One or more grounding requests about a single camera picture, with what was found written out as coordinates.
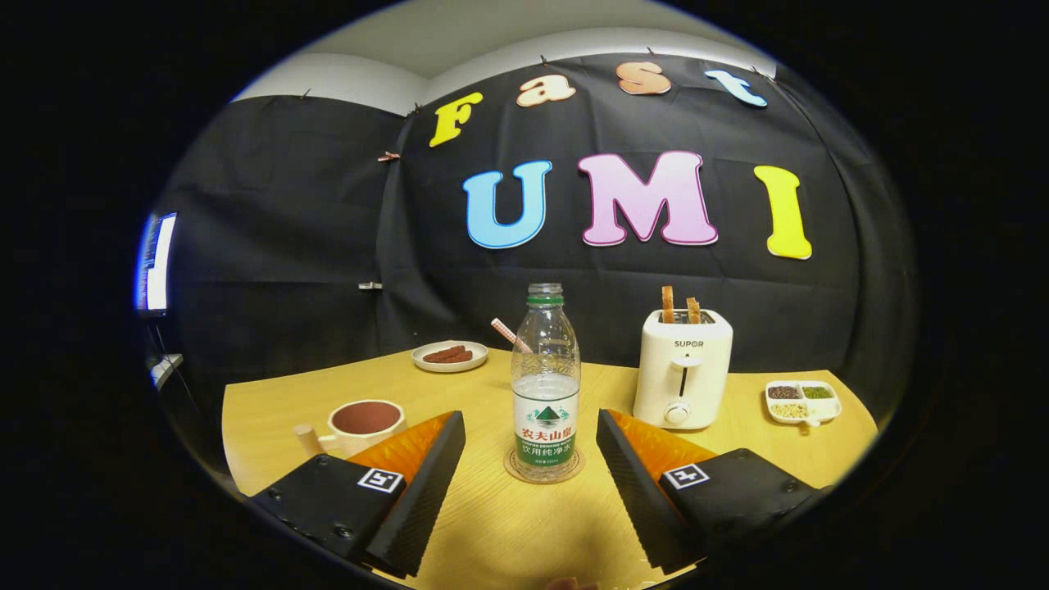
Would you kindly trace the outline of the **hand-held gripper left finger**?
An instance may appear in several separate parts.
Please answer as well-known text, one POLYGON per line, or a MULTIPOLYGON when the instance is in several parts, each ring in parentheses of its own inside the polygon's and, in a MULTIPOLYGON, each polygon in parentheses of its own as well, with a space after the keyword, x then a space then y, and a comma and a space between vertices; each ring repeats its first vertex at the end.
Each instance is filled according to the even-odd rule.
POLYGON ((313 456, 248 504, 338 559, 416 576, 466 440, 462 412, 443 412, 352 458, 313 456))

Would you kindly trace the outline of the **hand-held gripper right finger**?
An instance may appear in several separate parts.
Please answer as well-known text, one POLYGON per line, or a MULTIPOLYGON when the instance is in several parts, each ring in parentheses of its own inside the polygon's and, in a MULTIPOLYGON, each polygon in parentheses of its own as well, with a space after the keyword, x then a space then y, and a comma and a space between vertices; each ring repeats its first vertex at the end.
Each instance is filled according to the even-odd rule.
POLYGON ((598 412, 597 443, 649 564, 664 574, 768 538, 825 499, 750 449, 708 451, 624 412, 598 412))

